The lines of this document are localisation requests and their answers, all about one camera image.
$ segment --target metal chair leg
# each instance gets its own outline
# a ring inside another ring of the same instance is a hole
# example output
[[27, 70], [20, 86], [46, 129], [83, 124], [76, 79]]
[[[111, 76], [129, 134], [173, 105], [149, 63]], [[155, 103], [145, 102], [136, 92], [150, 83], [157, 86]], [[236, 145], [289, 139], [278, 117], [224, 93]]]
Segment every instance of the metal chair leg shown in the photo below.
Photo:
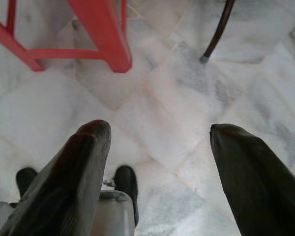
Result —
[[235, 0], [227, 0], [225, 3], [225, 7], [220, 19], [220, 22], [218, 23], [217, 29], [214, 33], [214, 36], [208, 46], [208, 48], [206, 49], [205, 53], [202, 55], [202, 57], [200, 57], [200, 62], [202, 63], [207, 63], [212, 52], [214, 51], [217, 43], [219, 42], [222, 33], [224, 32], [225, 26], [228, 22], [228, 18], [231, 14], [233, 5], [234, 5]]

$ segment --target red chair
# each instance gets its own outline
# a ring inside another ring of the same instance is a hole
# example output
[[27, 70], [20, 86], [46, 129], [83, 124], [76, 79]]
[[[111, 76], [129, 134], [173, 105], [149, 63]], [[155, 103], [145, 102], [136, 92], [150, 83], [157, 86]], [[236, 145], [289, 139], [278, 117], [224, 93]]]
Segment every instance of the red chair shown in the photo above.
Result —
[[0, 43], [33, 71], [44, 68], [36, 59], [101, 59], [114, 72], [125, 73], [132, 65], [126, 40], [126, 0], [121, 0], [121, 23], [113, 0], [68, 0], [98, 51], [80, 49], [25, 49], [14, 38], [16, 0], [9, 0], [7, 23], [0, 23]]

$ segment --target foot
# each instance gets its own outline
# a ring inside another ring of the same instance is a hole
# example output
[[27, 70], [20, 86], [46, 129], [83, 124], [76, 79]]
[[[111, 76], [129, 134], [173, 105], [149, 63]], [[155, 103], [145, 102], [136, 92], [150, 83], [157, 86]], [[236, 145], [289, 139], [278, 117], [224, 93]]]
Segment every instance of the foot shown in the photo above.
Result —
[[129, 195], [132, 199], [134, 210], [134, 223], [137, 226], [139, 222], [137, 197], [138, 197], [138, 185], [137, 178], [134, 170], [130, 166], [120, 166], [115, 173], [115, 190], [122, 191]]
[[18, 185], [21, 198], [29, 188], [36, 175], [37, 172], [30, 167], [26, 167], [17, 172], [16, 183]]

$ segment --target marble floor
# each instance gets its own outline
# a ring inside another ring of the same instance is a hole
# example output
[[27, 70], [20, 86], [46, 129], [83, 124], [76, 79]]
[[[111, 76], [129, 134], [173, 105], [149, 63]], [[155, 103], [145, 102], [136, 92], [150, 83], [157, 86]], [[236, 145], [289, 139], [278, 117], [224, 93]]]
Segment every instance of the marble floor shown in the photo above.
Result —
[[[96, 49], [66, 1], [44, 1], [19, 1], [16, 36], [25, 47]], [[212, 2], [217, 7], [207, 14]], [[41, 170], [82, 124], [104, 119], [112, 128], [104, 179], [121, 164], [137, 173], [137, 236], [240, 235], [210, 150], [210, 125], [242, 126], [295, 174], [295, 52], [285, 43], [295, 0], [239, 0], [203, 65], [198, 58], [221, 9], [212, 2], [130, 0], [133, 67], [126, 74], [81, 59], [44, 60], [46, 70], [34, 73], [0, 45], [0, 201], [19, 200], [19, 169]], [[209, 25], [196, 24], [206, 17]], [[283, 24], [269, 32], [275, 19]], [[237, 29], [261, 40], [241, 41]]]

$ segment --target shoe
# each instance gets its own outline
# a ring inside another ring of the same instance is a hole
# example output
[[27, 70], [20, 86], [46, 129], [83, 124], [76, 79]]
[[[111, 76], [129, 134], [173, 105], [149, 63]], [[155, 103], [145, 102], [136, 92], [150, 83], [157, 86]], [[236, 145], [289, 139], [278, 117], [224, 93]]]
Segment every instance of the shoe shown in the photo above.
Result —
[[29, 188], [36, 175], [37, 172], [30, 167], [26, 167], [17, 172], [16, 183], [18, 185], [21, 198]]
[[134, 223], [137, 226], [139, 222], [137, 198], [138, 185], [137, 177], [134, 170], [130, 166], [120, 166], [115, 173], [115, 190], [122, 191], [129, 195], [133, 203]]

